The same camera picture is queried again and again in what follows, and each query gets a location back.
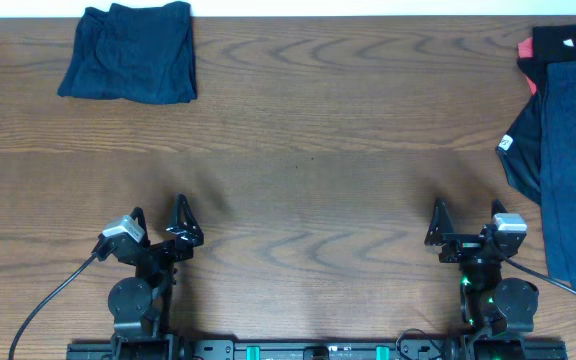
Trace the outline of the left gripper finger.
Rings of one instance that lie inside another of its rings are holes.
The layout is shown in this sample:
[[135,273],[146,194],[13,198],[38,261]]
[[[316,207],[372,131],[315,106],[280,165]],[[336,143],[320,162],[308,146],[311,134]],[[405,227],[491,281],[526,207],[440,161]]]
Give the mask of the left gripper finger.
[[131,214],[130,217],[138,224],[138,226],[143,230],[143,236],[141,239],[141,244],[142,245],[148,245],[149,244],[149,237],[148,237],[148,230],[147,230],[147,224],[146,224],[146,219],[145,219],[145,215],[143,212],[143,209],[141,207],[135,207]]
[[187,197],[182,193],[179,193],[175,199],[166,231],[174,234],[178,240],[184,241],[189,246],[204,244],[204,233],[191,211]]

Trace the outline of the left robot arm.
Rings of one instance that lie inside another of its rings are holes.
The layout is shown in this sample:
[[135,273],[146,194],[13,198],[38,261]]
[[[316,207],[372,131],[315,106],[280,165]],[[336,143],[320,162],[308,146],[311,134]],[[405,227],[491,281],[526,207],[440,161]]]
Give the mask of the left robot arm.
[[193,357],[192,346],[170,329],[175,265],[189,260],[204,243],[204,234],[186,196],[178,194],[166,231],[173,237],[153,244],[145,215],[136,207],[105,226],[92,254],[100,261],[114,256],[133,266],[135,275],[118,281],[108,295],[114,318],[110,341],[112,359],[166,359]]

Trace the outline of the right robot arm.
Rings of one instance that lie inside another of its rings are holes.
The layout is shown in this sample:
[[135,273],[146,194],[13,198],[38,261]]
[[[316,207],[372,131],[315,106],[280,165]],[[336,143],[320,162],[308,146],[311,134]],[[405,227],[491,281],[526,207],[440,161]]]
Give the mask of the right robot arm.
[[495,200],[491,222],[477,234],[455,231],[445,202],[437,198],[424,245],[438,247],[441,263],[455,263],[461,273],[460,301],[465,333],[443,345],[446,359],[524,359],[523,335],[534,330],[537,287],[504,278],[502,264],[518,253],[527,224]]

